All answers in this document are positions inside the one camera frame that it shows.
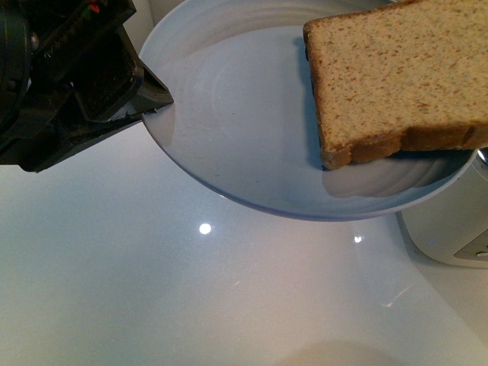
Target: white plate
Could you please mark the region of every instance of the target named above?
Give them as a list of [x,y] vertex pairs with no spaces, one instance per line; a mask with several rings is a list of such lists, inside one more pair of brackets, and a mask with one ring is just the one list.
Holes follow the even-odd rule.
[[399,154],[324,172],[302,25],[385,2],[187,0],[141,58],[175,103],[145,117],[154,140],[220,194],[273,214],[357,220],[438,193],[473,152]]

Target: white countertop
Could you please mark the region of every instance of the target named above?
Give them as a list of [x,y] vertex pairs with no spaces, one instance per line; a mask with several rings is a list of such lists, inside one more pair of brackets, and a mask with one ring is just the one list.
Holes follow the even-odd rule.
[[142,124],[0,185],[2,365],[486,364],[486,271],[426,258],[395,216],[243,207]]

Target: bread slice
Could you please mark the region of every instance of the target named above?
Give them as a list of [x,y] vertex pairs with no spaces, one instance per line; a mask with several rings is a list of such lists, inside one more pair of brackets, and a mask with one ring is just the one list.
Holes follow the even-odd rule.
[[488,0],[406,0],[303,37],[326,168],[488,146]]

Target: bread crust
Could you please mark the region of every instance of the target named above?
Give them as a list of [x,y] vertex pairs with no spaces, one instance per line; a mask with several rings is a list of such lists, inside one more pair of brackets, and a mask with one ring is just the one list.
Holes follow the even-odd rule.
[[[389,11],[396,8],[405,8],[411,4],[420,3],[428,0],[406,0],[404,2],[385,5],[370,11],[361,11],[351,14],[341,14],[330,18],[351,18],[358,14],[372,14],[379,11]],[[312,83],[323,84],[326,80],[324,72],[321,70],[322,60],[310,52],[309,34],[313,25],[322,19],[315,19],[305,23],[303,26],[303,39],[306,45],[307,59],[310,64],[310,75]],[[321,105],[326,100],[324,91],[321,88],[314,88],[314,98],[316,104]],[[319,108],[316,109],[319,128],[320,121],[325,119],[321,116],[324,113]],[[462,124],[454,126],[429,126],[428,124],[414,127],[407,127],[404,130],[396,130],[391,133],[384,133],[381,136],[365,137],[363,140],[350,141],[345,146],[330,146],[325,141],[325,134],[320,131],[320,156],[327,169],[337,169],[350,162],[368,162],[389,156],[397,151],[429,151],[438,149],[477,149],[488,145],[488,121],[473,120],[464,121]]]

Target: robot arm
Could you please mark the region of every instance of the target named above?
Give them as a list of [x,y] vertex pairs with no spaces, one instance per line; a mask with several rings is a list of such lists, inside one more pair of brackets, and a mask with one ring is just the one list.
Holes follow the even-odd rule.
[[0,164],[40,172],[172,103],[131,0],[0,0]]

